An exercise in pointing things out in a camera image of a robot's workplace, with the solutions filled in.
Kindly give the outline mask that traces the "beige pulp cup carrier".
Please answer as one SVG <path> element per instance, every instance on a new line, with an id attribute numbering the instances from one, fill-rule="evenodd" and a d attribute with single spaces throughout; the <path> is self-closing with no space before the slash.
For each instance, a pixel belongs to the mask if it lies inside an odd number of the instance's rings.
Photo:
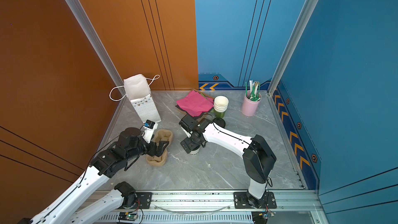
<path id="1" fill-rule="evenodd" d="M 158 130 L 152 141 L 150 142 L 149 154 L 146 155 L 146 162 L 153 167 L 161 167 L 165 165 L 168 151 L 174 135 L 172 131 L 166 129 Z"/>

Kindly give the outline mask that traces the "white takeout coffee cup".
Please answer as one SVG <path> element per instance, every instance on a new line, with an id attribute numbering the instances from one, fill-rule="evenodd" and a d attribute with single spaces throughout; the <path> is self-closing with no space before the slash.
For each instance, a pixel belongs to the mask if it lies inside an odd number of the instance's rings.
<path id="1" fill-rule="evenodd" d="M 198 148 L 195 149 L 195 150 L 190 151 L 190 155 L 193 155 L 193 156 L 194 156 L 194 155 L 198 154 L 199 151 L 200 151 L 200 147 L 198 147 Z"/>

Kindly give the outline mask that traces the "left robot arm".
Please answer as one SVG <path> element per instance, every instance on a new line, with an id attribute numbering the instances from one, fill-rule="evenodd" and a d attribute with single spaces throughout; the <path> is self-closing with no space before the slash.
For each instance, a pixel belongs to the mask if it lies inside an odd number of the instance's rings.
<path id="1" fill-rule="evenodd" d="M 127 128 L 117 141 L 94 155 L 83 174 L 52 204 L 21 224 L 93 224 L 105 214 L 124 208 L 137 211 L 145 200 L 127 182 L 118 183 L 104 197 L 81 208 L 81 205 L 120 170 L 128 170 L 140 157 L 162 157 L 172 137 L 161 138 L 151 129 Z"/>

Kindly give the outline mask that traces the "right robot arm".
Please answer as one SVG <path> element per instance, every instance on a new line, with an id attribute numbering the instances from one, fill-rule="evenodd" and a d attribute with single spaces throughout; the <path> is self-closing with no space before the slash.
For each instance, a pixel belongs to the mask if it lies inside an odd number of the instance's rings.
<path id="1" fill-rule="evenodd" d="M 217 125 L 213 121 L 203 119 L 180 120 L 187 137 L 180 142 L 186 153 L 195 155 L 207 143 L 222 146 L 240 156 L 245 170 L 250 177 L 249 188 L 246 193 L 248 204 L 252 208 L 270 208 L 267 203 L 269 193 L 267 187 L 269 174 L 277 160 L 268 143 L 260 135 L 253 138 L 242 136 Z"/>

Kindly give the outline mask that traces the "stack of black lids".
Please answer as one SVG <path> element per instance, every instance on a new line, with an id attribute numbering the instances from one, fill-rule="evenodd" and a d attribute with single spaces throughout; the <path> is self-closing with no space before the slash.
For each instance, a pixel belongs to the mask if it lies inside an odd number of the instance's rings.
<path id="1" fill-rule="evenodd" d="M 226 127 L 226 122 L 224 119 L 222 118 L 214 118 L 213 119 L 213 123 L 218 125 L 221 128 L 225 128 Z"/>

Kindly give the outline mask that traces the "pink napkin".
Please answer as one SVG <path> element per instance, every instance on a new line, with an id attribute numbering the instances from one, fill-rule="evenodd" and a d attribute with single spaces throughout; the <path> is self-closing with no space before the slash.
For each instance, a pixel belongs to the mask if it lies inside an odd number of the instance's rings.
<path id="1" fill-rule="evenodd" d="M 209 100 L 196 91 L 190 91 L 185 98 L 178 100 L 176 103 L 192 116 L 199 116 L 201 113 L 209 112 L 214 106 L 214 100 Z"/>

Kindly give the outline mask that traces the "stack of paper cups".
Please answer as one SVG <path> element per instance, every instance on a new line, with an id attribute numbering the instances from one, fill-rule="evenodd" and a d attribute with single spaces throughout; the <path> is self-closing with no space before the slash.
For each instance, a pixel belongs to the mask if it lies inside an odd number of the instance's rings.
<path id="1" fill-rule="evenodd" d="M 214 99 L 214 111 L 216 118 L 223 118 L 228 108 L 229 100 L 225 96 L 217 96 Z"/>

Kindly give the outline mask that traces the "white paper gift bag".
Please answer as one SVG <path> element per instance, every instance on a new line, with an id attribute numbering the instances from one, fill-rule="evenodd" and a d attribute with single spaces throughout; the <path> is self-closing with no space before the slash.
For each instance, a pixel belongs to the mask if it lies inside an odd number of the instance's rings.
<path id="1" fill-rule="evenodd" d="M 142 122 L 150 120 L 159 123 L 161 122 L 161 117 L 150 89 L 151 84 L 159 78 L 160 75 L 155 75 L 153 78 L 147 78 L 142 74 L 131 76 L 123 80 L 122 86 L 112 88 L 109 98 L 115 102 L 127 98 Z M 116 89 L 124 89 L 124 94 L 120 99 L 112 98 L 112 93 Z"/>

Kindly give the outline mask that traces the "pink straw holder cup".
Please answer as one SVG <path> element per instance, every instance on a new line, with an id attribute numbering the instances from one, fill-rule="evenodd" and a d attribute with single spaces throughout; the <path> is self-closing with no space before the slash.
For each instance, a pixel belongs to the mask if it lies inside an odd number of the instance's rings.
<path id="1" fill-rule="evenodd" d="M 261 103 L 261 97 L 259 100 L 257 101 L 252 101 L 249 99 L 249 93 L 247 93 L 244 96 L 244 100 L 243 100 L 243 104 L 241 107 L 241 112 L 245 115 L 245 116 L 254 116 L 259 105 Z"/>

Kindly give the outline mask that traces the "green circuit board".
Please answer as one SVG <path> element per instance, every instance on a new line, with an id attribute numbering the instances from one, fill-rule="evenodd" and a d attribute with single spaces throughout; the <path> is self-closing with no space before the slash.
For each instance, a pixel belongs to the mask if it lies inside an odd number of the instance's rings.
<path id="1" fill-rule="evenodd" d="M 118 222 L 135 222 L 138 219 L 138 214 L 133 212 L 120 212 Z"/>

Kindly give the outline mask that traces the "bundle of wrapped straws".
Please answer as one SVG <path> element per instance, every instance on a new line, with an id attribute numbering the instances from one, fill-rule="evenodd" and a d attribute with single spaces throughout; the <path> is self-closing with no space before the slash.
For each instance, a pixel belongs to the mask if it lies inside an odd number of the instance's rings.
<path id="1" fill-rule="evenodd" d="M 245 84 L 246 99 L 252 102 L 258 102 L 261 99 L 260 95 L 261 84 L 253 80 L 249 80 Z"/>

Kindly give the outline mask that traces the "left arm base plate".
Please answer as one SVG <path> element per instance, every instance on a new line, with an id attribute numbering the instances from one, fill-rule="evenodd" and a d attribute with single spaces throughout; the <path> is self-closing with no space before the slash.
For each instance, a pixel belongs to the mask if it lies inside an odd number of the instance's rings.
<path id="1" fill-rule="evenodd" d="M 150 209 L 152 192 L 136 192 L 123 198 L 118 209 Z"/>

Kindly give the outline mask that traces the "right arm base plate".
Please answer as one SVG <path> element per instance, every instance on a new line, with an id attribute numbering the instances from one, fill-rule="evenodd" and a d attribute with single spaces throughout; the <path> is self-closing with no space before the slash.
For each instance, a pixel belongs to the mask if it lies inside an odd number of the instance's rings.
<path id="1" fill-rule="evenodd" d="M 270 191 L 266 191 L 261 199 L 255 198 L 249 192 L 234 192 L 233 197 L 236 209 L 277 209 L 274 193 Z"/>

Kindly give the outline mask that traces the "aluminium front rail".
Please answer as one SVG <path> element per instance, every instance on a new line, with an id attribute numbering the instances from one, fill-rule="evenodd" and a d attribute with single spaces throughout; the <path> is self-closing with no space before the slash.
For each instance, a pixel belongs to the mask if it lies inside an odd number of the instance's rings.
<path id="1" fill-rule="evenodd" d="M 234 192 L 245 190 L 154 190 L 150 209 L 138 209 L 135 222 L 118 222 L 115 209 L 93 224 L 327 224 L 318 196 L 311 190 L 272 190 L 277 209 L 236 209 Z M 96 191 L 81 208 L 104 197 Z"/>

